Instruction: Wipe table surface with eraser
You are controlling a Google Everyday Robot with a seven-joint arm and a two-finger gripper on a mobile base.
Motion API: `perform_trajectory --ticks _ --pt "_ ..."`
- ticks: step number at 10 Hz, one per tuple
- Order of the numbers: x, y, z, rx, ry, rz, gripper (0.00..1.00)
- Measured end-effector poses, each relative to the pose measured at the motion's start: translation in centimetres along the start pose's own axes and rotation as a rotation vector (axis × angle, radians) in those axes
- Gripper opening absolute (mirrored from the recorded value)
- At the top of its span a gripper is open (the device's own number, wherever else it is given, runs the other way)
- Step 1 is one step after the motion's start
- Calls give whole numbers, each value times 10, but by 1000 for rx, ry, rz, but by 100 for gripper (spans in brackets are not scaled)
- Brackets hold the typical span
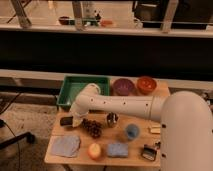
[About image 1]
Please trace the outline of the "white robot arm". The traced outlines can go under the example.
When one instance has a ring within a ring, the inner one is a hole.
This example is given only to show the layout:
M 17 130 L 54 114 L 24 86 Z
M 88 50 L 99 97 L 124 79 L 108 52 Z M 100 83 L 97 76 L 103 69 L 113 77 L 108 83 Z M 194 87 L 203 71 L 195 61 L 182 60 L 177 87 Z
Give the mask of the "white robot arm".
M 213 171 L 213 113 L 199 95 L 179 91 L 168 97 L 104 96 L 90 83 L 72 102 L 71 125 L 91 110 L 120 113 L 161 124 L 161 171 Z

